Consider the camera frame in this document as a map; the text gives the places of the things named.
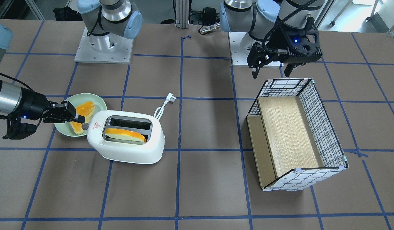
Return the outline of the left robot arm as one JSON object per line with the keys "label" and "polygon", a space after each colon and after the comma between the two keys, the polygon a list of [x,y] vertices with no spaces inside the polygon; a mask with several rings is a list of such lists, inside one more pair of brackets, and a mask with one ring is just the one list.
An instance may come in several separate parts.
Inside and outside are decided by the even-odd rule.
{"label": "left robot arm", "polygon": [[246,32],[253,40],[247,55],[253,78],[271,62],[286,64],[284,74],[322,58],[315,16],[323,0],[225,0],[220,24],[225,32]]}

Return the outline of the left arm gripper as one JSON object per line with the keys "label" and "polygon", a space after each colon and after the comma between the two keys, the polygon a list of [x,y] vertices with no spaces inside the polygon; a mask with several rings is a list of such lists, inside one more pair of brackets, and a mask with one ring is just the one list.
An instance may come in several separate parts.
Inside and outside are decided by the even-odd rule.
{"label": "left arm gripper", "polygon": [[319,32],[312,22],[307,22],[305,28],[299,29],[282,24],[270,35],[267,44],[253,43],[247,63],[254,79],[261,67],[273,61],[286,64],[284,75],[289,77],[295,68],[316,62],[321,57]]}

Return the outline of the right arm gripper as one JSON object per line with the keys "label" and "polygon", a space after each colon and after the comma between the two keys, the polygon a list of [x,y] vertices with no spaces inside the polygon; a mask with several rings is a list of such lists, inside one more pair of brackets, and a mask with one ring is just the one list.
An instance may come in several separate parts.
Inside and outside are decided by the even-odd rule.
{"label": "right arm gripper", "polygon": [[70,101],[62,101],[61,103],[50,102],[49,106],[43,111],[42,120],[44,123],[65,123],[77,122],[85,123],[85,116],[76,117],[76,108]]}

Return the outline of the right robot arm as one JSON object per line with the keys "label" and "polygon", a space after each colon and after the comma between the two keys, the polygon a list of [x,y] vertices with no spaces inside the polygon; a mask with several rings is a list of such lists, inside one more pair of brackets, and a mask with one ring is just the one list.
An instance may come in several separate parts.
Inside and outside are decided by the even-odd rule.
{"label": "right robot arm", "polygon": [[69,102],[51,102],[44,94],[0,80],[0,119],[6,121],[4,139],[22,140],[35,134],[38,124],[21,122],[21,119],[44,123],[77,122],[85,124],[85,117],[78,114]]}

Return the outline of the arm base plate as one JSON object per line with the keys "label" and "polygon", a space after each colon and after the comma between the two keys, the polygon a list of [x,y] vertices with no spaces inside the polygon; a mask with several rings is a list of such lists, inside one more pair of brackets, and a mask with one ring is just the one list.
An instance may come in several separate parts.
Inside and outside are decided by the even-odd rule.
{"label": "arm base plate", "polygon": [[247,57],[256,40],[247,32],[229,32],[229,48],[233,67],[248,67]]}
{"label": "arm base plate", "polygon": [[134,41],[119,35],[87,36],[84,28],[74,61],[77,63],[130,64]]}

